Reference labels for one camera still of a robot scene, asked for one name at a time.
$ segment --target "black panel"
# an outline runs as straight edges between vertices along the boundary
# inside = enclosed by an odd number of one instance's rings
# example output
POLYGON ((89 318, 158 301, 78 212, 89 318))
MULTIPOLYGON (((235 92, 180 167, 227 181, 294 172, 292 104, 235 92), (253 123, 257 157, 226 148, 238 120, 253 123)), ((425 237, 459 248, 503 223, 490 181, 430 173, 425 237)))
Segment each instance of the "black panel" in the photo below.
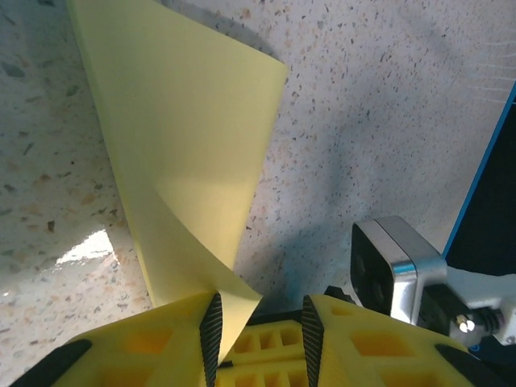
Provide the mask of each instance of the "black panel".
MULTIPOLYGON (((494 276, 516 273, 514 102, 451 242, 446 259, 452 267, 471 272, 494 276)), ((490 337, 475 348, 475 356, 501 364, 516 364, 516 345, 503 347, 490 337)))
POLYGON ((505 383, 516 386, 516 365, 500 365, 488 361, 482 363, 496 373, 505 383))
POLYGON ((199 331, 206 387, 214 387, 217 379, 218 353, 223 337, 223 304, 219 293, 216 293, 211 299, 199 331))
POLYGON ((448 363, 453 365, 475 387, 514 387, 467 352, 462 352, 444 344, 437 344, 435 348, 448 363))
POLYGON ((89 340, 78 340, 58 347, 29 369, 10 387, 50 387, 90 348, 89 340))

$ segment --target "metal bolt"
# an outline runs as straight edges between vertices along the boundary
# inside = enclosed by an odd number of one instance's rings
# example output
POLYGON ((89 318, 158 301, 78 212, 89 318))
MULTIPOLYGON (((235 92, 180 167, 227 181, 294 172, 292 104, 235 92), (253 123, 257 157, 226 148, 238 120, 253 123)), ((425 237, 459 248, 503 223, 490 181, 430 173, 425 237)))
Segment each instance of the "metal bolt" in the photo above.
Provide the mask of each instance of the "metal bolt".
POLYGON ((475 330, 475 323, 468 318, 467 316, 464 316, 463 314, 459 314, 456 317, 455 324, 459 327, 460 331, 463 333, 469 333, 473 332, 475 330))

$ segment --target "yellow 3d-printed part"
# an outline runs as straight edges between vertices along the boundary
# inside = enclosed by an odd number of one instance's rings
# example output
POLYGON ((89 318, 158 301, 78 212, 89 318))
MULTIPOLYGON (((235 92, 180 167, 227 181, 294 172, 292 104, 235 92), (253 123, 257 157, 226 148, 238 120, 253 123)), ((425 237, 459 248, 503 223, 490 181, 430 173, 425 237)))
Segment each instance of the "yellow 3d-printed part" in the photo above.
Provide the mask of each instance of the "yellow 3d-printed part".
POLYGON ((224 361, 241 365, 304 358, 301 324, 285 320, 245 327, 224 361))
POLYGON ((303 339, 310 387, 470 387, 435 349, 448 337, 329 296, 306 296, 303 339))
POLYGON ((202 293, 86 332, 91 348, 55 387, 213 386, 220 296, 202 293))
POLYGON ((304 360, 221 368, 216 387, 308 387, 304 360))

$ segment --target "yellow paper sheet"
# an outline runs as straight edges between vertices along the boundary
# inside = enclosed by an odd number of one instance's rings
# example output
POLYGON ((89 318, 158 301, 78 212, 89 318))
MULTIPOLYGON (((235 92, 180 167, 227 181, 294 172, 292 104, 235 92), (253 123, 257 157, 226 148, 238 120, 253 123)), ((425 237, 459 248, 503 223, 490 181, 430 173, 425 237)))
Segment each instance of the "yellow paper sheet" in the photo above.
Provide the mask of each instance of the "yellow paper sheet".
POLYGON ((260 295, 232 271, 280 62, 151 0, 69 0, 152 302, 223 296, 224 357, 260 295))

